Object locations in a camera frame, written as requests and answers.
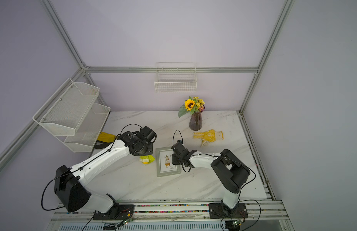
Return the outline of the yellow green cloth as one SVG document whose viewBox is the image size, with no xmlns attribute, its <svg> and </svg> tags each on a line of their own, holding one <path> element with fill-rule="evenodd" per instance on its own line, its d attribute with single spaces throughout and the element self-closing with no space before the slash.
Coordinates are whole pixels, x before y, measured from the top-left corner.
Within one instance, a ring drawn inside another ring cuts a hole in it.
<svg viewBox="0 0 357 231">
<path fill-rule="evenodd" d="M 144 164 L 150 164 L 155 161 L 155 158 L 153 155 L 147 155 L 147 156 L 140 156 L 140 161 Z"/>
</svg>

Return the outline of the grey picture frame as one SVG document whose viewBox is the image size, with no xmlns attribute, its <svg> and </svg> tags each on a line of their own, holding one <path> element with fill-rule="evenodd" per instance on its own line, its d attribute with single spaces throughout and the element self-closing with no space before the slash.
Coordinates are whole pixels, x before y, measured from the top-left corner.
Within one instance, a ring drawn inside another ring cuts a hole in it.
<svg viewBox="0 0 357 231">
<path fill-rule="evenodd" d="M 157 177 L 165 177 L 178 175 L 181 173 L 181 168 L 173 164 L 172 159 L 173 151 L 169 147 L 156 149 L 156 168 Z"/>
</svg>

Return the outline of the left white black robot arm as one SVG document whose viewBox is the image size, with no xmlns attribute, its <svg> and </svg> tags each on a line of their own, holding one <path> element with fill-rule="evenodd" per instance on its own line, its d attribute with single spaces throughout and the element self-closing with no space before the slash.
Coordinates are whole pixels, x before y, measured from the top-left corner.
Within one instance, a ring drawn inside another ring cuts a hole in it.
<svg viewBox="0 0 357 231">
<path fill-rule="evenodd" d="M 54 192 L 68 212 L 80 209 L 94 210 L 100 214 L 117 217 L 119 203 L 108 193 L 100 194 L 88 185 L 105 169 L 129 155 L 147 156 L 153 152 L 157 134 L 145 126 L 139 131 L 126 131 L 115 137 L 106 148 L 85 161 L 56 170 Z"/>
</svg>

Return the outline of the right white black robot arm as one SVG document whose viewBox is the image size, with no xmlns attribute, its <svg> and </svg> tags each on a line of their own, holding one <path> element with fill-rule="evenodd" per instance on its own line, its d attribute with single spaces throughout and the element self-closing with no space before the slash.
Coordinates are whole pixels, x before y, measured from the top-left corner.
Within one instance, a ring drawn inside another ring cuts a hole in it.
<svg viewBox="0 0 357 231">
<path fill-rule="evenodd" d="M 228 149 L 215 154 L 189 151 L 183 146 L 182 140 L 178 140 L 171 149 L 174 165 L 190 169 L 212 169 L 226 189 L 221 200 L 223 210 L 231 213 L 237 208 L 242 188 L 246 185 L 252 171 L 233 152 Z"/>
</svg>

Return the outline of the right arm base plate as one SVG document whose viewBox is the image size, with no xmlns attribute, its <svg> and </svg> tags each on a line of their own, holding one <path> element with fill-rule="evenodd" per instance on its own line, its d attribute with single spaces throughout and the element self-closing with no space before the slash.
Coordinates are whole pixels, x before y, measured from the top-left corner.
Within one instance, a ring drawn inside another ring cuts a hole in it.
<svg viewBox="0 0 357 231">
<path fill-rule="evenodd" d="M 248 218 L 248 212 L 245 203 L 238 203 L 234 208 L 229 208 L 224 203 L 210 203 L 208 204 L 208 207 L 211 219 Z"/>
</svg>

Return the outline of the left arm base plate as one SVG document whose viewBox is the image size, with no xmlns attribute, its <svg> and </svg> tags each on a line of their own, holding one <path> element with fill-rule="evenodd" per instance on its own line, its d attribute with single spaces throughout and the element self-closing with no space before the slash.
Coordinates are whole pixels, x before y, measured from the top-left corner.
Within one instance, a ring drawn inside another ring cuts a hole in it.
<svg viewBox="0 0 357 231">
<path fill-rule="evenodd" d="M 94 220 L 127 220 L 132 217 L 134 213 L 134 205 L 118 204 L 112 206 L 112 208 L 106 213 L 96 212 Z"/>
</svg>

